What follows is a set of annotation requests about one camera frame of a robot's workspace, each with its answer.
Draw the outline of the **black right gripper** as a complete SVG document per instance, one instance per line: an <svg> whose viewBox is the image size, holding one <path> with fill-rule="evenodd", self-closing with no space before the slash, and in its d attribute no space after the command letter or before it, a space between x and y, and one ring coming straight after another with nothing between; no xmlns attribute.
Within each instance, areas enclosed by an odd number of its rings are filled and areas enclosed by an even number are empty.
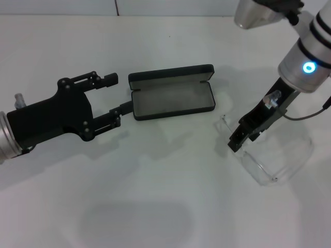
<svg viewBox="0 0 331 248"><path fill-rule="evenodd" d="M276 103L280 109L272 106L267 107L261 100L239 120L239 126L232 133L228 142L228 146L233 152L238 152L248 138L254 142L261 133L282 117L281 111L285 113L288 106L298 96L298 91L286 84L281 78L274 83L265 96L279 92L281 96L277 98Z"/></svg>

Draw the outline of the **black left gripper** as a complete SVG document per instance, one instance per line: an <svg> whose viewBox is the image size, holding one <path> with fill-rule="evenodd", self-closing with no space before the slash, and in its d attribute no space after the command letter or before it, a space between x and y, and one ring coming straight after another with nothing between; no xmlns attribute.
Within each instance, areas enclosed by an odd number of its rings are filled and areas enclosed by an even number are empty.
<svg viewBox="0 0 331 248"><path fill-rule="evenodd" d="M93 118L92 107L85 94L116 84L117 73L102 78L95 71L59 80L54 96L7 114L14 139L22 149L27 150L66 133L76 134L88 142L95 136L120 127L121 116L133 111L132 101Z"/></svg>

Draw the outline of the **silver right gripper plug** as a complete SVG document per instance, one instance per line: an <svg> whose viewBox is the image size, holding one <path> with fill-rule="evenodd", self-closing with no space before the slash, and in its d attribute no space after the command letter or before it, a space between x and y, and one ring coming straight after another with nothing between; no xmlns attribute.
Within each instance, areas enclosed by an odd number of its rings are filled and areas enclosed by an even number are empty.
<svg viewBox="0 0 331 248"><path fill-rule="evenodd" d="M262 99L264 105L268 108L277 108L278 107L278 99L281 98L281 91L275 90L269 95L265 95Z"/></svg>

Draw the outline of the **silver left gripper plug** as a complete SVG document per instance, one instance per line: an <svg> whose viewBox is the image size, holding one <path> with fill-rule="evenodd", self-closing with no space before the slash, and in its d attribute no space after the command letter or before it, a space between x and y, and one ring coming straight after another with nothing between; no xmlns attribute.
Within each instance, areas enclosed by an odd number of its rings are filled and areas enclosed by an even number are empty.
<svg viewBox="0 0 331 248"><path fill-rule="evenodd" d="M24 107L26 107L26 103L25 103L25 100L24 100L24 97L23 97L23 95L21 94L21 93L17 93L17 94L15 94L15 104L14 104L14 106L15 106L15 108L16 109L21 109L21 108L24 108Z"/></svg>

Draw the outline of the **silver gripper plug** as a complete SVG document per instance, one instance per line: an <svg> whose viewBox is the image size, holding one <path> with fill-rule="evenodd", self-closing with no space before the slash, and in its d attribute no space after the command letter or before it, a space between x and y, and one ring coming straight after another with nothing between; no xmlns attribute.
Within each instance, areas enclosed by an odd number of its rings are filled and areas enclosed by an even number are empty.
<svg viewBox="0 0 331 248"><path fill-rule="evenodd" d="M264 105L268 108L277 108L278 107L278 99L281 98L281 91L275 90L269 95L265 95L262 99Z"/></svg>
<svg viewBox="0 0 331 248"><path fill-rule="evenodd" d="M23 97L23 95L21 94L21 93L17 93L17 94L15 94L15 104L14 104L14 106L15 106L15 108L16 109L21 109L21 108L24 108L24 107L26 107L26 103L25 103L25 100L24 100L24 97Z"/></svg>

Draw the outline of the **black glasses case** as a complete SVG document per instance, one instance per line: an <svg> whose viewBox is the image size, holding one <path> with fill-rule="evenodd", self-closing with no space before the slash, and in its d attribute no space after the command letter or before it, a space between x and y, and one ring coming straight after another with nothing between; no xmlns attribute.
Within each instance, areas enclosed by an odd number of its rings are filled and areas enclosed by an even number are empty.
<svg viewBox="0 0 331 248"><path fill-rule="evenodd" d="M213 111L212 64L128 75L133 115L144 121Z"/></svg>

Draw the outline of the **clear white glasses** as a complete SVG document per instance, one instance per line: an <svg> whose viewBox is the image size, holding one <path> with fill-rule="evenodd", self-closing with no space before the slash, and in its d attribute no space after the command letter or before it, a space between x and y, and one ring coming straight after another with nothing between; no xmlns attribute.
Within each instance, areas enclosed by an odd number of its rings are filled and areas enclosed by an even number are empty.
<svg viewBox="0 0 331 248"><path fill-rule="evenodd" d="M234 112L222 115L215 123L225 148L260 186L286 183L312 156L314 144L301 122L281 118L254 142L247 139L237 152L233 152L228 143L237 126L238 115Z"/></svg>

